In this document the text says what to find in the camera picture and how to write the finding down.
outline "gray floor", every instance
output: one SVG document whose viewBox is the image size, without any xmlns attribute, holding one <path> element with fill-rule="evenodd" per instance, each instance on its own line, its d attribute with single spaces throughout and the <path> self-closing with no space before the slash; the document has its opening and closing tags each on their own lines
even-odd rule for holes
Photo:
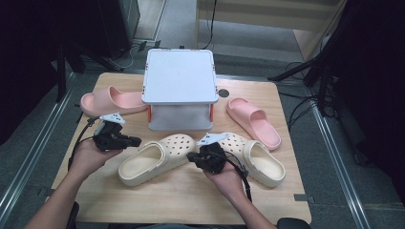
<svg viewBox="0 0 405 229">
<path fill-rule="evenodd" d="M 193 48 L 195 44 L 195 1 L 168 0 L 157 34 L 160 46 Z M 206 21 L 200 21 L 199 48 L 205 46 L 208 37 Z M 302 56 L 292 31 L 214 23 L 213 45 L 217 74 L 243 75 L 246 80 L 266 81 L 286 70 L 288 63 L 301 62 Z M 142 70 L 146 52 L 134 52 L 134 64 L 125 69 L 127 73 Z M 130 63 L 129 55 L 116 62 Z M 46 146 L 39 151 L 40 157 L 33 167 L 32 175 L 5 224 L 5 228 L 21 228 L 45 200 L 44 190 L 51 187 L 54 175 L 75 132 L 75 121 L 80 110 L 75 106 L 79 98 L 90 91 L 99 74 L 105 71 L 94 63 L 87 63 L 84 74 L 73 74 L 70 98 L 49 136 Z M 277 83 L 279 92 L 307 96 L 308 89 L 302 81 L 290 78 Z M 44 97 L 37 108 L 21 123 L 9 141 L 0 146 L 0 190 L 4 193 L 26 158 L 47 117 L 57 108 L 54 103 L 56 89 Z M 283 109 L 288 120 L 300 98 L 281 95 Z M 297 114 L 310 106 L 301 107 Z M 367 224 L 359 226 L 354 217 L 352 204 L 345 193 L 325 135 L 320 130 L 316 112 L 303 115 L 291 128 L 290 135 L 294 152 L 309 198 L 312 215 L 311 227 L 318 228 L 405 228 L 405 209 L 393 188 L 390 179 L 378 168 L 358 166 L 352 156 L 352 146 L 346 139 L 337 119 L 324 118 L 330 128 L 336 150 L 343 161 L 360 206 L 365 212 Z M 107 228 L 107 224 L 79 223 L 79 228 Z"/>
</svg>

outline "hand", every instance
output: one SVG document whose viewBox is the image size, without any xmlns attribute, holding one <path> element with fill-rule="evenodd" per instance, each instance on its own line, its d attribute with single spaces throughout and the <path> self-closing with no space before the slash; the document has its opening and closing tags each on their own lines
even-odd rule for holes
<svg viewBox="0 0 405 229">
<path fill-rule="evenodd" d="M 206 171 L 203 172 L 226 198 L 230 199 L 245 197 L 242 179 L 238 172 L 236 172 L 233 165 L 231 165 L 229 162 L 225 164 L 220 174 L 211 174 Z"/>
<path fill-rule="evenodd" d="M 102 152 L 97 148 L 93 140 L 84 140 L 77 147 L 69 173 L 74 173 L 84 180 L 101 168 L 108 159 L 117 156 L 121 152 L 122 150 Z"/>
</svg>

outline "pink slipper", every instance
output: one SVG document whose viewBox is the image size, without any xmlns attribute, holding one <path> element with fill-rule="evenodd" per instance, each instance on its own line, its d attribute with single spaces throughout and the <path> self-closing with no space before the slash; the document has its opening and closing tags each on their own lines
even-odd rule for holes
<svg viewBox="0 0 405 229">
<path fill-rule="evenodd" d="M 253 139 L 261 141 L 269 150 L 280 146 L 281 138 L 267 121 L 265 111 L 243 98 L 229 100 L 226 111 Z"/>
<path fill-rule="evenodd" d="M 122 93 L 114 87 L 108 87 L 84 94 L 80 100 L 80 108 L 90 116 L 137 113 L 147 108 L 141 96 L 142 92 Z"/>
</svg>

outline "black stand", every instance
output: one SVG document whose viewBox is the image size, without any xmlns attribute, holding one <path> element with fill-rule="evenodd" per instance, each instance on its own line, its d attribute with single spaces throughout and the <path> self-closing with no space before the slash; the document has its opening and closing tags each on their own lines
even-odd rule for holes
<svg viewBox="0 0 405 229">
<path fill-rule="evenodd" d="M 324 110 L 325 99 L 327 93 L 328 79 L 330 78 L 330 63 L 332 63 L 331 61 L 334 58 L 333 54 L 336 52 L 336 47 L 338 46 L 340 37 L 342 36 L 346 27 L 352 21 L 352 18 L 358 12 L 358 9 L 361 5 L 359 3 L 354 4 L 353 1 L 354 0 L 348 0 L 348 2 L 346 3 L 346 6 L 342 13 L 342 17 L 336 30 L 330 37 L 324 49 L 318 55 L 313 57 L 310 61 L 303 63 L 285 73 L 267 78 L 269 81 L 281 81 L 307 68 L 310 68 L 304 78 L 304 85 L 307 87 L 312 87 L 318 80 L 318 78 L 321 78 L 317 107 L 322 116 L 325 116 L 326 114 Z"/>
</svg>

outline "storage box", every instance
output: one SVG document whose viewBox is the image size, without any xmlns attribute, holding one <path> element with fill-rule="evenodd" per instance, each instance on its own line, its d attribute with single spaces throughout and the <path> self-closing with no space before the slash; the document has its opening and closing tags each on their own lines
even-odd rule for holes
<svg viewBox="0 0 405 229">
<path fill-rule="evenodd" d="M 211 51 L 153 49 L 148 52 L 142 100 L 154 131 L 210 130 L 218 101 Z"/>
</svg>

